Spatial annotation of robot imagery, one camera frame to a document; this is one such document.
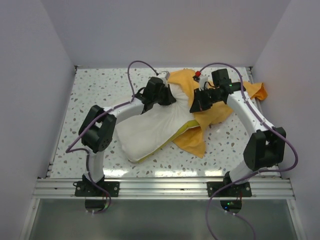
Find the white pillow yellow edge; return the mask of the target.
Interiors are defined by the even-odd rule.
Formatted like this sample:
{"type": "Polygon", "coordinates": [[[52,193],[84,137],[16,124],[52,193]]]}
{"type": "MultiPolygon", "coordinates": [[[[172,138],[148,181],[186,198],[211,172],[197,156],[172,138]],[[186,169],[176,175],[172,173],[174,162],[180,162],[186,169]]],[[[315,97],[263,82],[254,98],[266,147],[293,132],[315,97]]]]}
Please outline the white pillow yellow edge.
{"type": "Polygon", "coordinates": [[[182,88],[171,84],[170,90],[175,103],[168,106],[154,104],[149,111],[116,125],[121,149],[130,162],[144,161],[188,129],[199,126],[190,113],[189,97],[182,88]]]}

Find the orange pillowcase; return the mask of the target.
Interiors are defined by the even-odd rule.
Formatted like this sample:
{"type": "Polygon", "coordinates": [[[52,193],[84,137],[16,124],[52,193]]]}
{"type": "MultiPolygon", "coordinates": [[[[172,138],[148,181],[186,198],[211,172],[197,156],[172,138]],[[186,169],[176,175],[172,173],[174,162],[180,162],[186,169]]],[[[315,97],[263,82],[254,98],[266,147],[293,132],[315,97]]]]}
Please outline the orange pillowcase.
{"type": "MultiPolygon", "coordinates": [[[[186,94],[188,102],[187,107],[190,108],[194,100],[194,89],[199,84],[193,80],[195,71],[192,69],[182,69],[170,73],[168,82],[179,86],[183,93],[186,94]]],[[[209,125],[215,125],[225,121],[233,112],[233,110],[222,101],[213,104],[206,111],[196,112],[193,114],[195,120],[190,124],[191,128],[183,125],[185,132],[179,131],[180,135],[175,134],[173,143],[183,151],[186,151],[199,158],[203,158],[206,151],[204,134],[209,125]]]]}

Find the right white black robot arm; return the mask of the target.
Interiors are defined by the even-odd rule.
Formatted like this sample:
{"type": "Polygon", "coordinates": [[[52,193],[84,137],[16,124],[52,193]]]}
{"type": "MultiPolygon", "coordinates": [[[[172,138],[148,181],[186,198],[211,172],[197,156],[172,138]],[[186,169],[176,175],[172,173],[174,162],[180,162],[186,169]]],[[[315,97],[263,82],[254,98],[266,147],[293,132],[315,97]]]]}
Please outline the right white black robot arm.
{"type": "Polygon", "coordinates": [[[191,113],[208,110],[215,103],[224,103],[237,115],[249,135],[243,151],[243,159],[224,177],[223,192],[235,196],[241,185],[247,182],[250,175],[267,170],[283,161],[286,131],[274,127],[253,104],[242,82],[232,82],[227,69],[211,73],[213,83],[200,71],[196,71],[193,80],[198,88],[193,91],[194,99],[191,113]]]}

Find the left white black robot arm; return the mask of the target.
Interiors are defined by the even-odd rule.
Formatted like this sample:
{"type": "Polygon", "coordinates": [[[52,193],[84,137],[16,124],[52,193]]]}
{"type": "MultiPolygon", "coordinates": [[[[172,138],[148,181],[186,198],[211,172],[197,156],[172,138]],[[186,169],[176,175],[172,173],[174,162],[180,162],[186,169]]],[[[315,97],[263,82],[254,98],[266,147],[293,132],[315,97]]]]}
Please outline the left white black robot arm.
{"type": "Polygon", "coordinates": [[[146,86],[134,94],[131,101],[111,107],[94,105],[90,108],[78,134],[87,152],[84,177],[89,181],[86,190],[92,196],[103,193],[104,150],[112,141],[116,125],[133,116],[144,114],[152,109],[154,104],[169,106],[176,102],[168,83],[169,76],[168,73],[151,77],[146,86]]]}

